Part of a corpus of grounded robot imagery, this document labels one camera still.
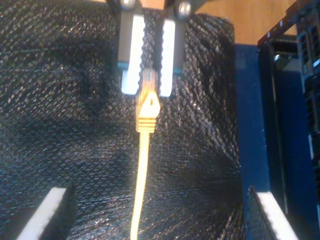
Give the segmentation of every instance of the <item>black fabric surface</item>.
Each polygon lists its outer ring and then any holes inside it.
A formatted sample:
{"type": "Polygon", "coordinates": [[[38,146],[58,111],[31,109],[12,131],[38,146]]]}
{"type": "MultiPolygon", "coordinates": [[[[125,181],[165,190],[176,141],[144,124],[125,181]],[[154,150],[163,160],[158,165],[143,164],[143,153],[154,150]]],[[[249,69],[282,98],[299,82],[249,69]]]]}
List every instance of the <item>black fabric surface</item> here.
{"type": "MultiPolygon", "coordinates": [[[[162,18],[144,14],[148,68],[162,18]]],[[[0,22],[0,238],[19,209],[73,182],[68,239],[128,239],[139,135],[110,8],[2,0],[0,22]]],[[[185,54],[171,97],[160,99],[139,239],[244,239],[232,24],[193,16],[185,54]]]]}

